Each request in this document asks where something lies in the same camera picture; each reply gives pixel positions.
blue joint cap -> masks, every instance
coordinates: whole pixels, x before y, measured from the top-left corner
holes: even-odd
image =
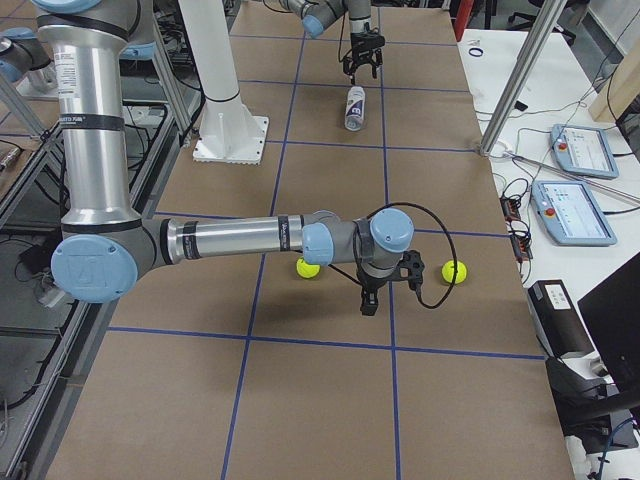
[[[2,60],[0,60],[0,74],[10,83],[17,82],[22,78],[22,72],[20,70]]]
[[[333,262],[333,239],[324,223],[302,227],[302,255],[309,265],[329,265]]]
[[[138,280],[138,266],[119,243],[99,235],[74,235],[62,241],[51,257],[56,284],[78,300],[110,302]]]
[[[324,33],[324,25],[313,15],[307,15],[302,19],[302,26],[304,31],[307,32],[311,38],[318,38]]]
[[[156,51],[156,42],[129,45],[120,54],[122,60],[151,60]]]
[[[98,5],[102,0],[31,0],[36,7],[51,13],[80,13]]]
[[[413,238],[411,217],[397,208],[386,208],[371,219],[371,236],[387,252],[402,253]]]
[[[27,27],[15,27],[9,28],[0,33],[0,37],[7,37],[9,40],[31,40],[36,38],[36,34],[33,30]]]

white bottle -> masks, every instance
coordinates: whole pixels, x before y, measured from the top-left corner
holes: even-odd
[[[344,126],[347,130],[357,132],[364,124],[364,89],[351,87],[347,95],[347,110],[344,115]]]

white sticker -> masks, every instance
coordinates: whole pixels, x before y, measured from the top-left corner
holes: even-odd
[[[544,288],[547,290],[547,295],[555,310],[571,310],[569,299],[560,285],[545,285]]]
[[[74,52],[57,52],[53,59],[58,78],[58,96],[76,98],[78,95],[78,68]]]

tennis ball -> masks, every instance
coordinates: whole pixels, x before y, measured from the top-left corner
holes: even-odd
[[[313,278],[320,273],[320,265],[309,265],[303,257],[300,257],[296,262],[296,272],[302,278]]]
[[[453,280],[453,260],[449,260],[442,266],[442,278],[447,283],[451,283]],[[456,275],[456,285],[464,282],[467,278],[467,266],[458,260],[458,274]]]

blue cable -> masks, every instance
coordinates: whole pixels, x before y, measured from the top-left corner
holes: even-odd
[[[616,436],[622,428],[627,424],[633,422],[633,417],[627,418],[624,422],[621,422],[613,431],[609,434],[609,438],[607,438],[607,445],[604,447],[604,452],[602,452],[602,457],[600,457],[600,469],[598,470],[598,475],[596,476],[596,480],[602,480],[602,471],[604,470],[604,462],[607,458],[607,452],[611,448],[613,444],[613,438]]]

